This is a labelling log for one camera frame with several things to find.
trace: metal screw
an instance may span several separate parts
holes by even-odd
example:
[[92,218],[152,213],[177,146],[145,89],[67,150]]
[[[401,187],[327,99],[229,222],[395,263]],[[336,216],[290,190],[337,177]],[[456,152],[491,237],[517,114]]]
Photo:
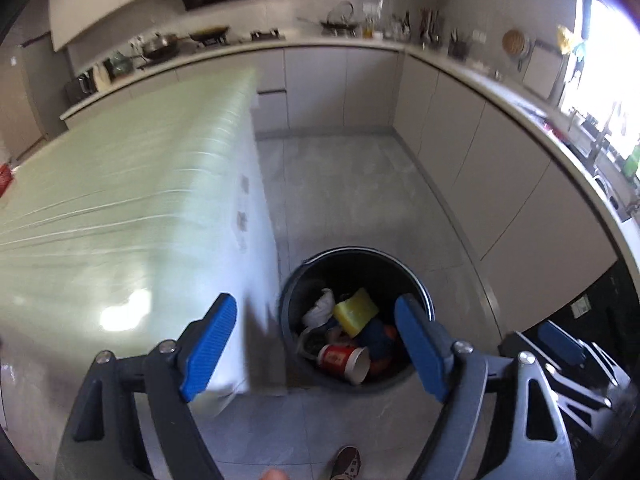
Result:
[[161,354],[170,354],[175,352],[176,343],[173,339],[165,339],[158,345]]
[[453,343],[453,351],[456,354],[471,354],[474,351],[474,346],[467,341],[456,341]]
[[518,361],[524,365],[532,365],[536,362],[536,357],[531,352],[520,352],[518,354]]
[[112,356],[113,354],[111,352],[109,352],[108,350],[103,350],[95,357],[95,362],[97,362],[99,365],[103,365],[111,361]]

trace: blue rubber grip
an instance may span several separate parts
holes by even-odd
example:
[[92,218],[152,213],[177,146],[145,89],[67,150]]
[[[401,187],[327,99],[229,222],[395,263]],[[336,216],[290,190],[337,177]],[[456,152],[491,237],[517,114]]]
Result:
[[185,358],[184,380],[180,386],[180,392],[186,402],[191,402],[209,384],[213,370],[236,325],[237,316],[236,300],[230,295],[225,295],[222,304],[204,328],[204,333]]
[[447,377],[453,357],[446,348],[449,335],[442,325],[429,321],[417,300],[405,294],[396,300],[396,327],[425,391],[440,402],[449,393]]
[[569,366],[581,365],[586,359],[582,345],[555,323],[547,321],[540,325],[538,337]]

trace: window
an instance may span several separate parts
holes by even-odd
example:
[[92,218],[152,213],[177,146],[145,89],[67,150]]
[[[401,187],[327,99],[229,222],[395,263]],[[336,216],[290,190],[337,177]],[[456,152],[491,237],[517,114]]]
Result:
[[600,131],[609,121],[609,140],[626,158],[640,138],[640,34],[624,14],[599,0],[585,1],[584,20],[584,63],[562,109],[592,115]]

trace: red plastic bag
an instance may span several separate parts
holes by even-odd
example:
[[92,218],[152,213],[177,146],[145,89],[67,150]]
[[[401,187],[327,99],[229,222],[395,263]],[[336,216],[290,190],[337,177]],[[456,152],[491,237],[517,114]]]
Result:
[[8,164],[0,165],[0,196],[4,195],[4,192],[11,184],[14,176],[11,174],[11,169]]

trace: green bottle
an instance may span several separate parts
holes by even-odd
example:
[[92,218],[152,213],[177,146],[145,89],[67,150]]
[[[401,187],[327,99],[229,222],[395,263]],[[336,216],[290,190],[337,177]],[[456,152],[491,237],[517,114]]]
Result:
[[634,147],[625,161],[625,165],[622,167],[622,174],[627,180],[633,180],[636,171],[638,171],[638,165],[640,164],[640,140]]

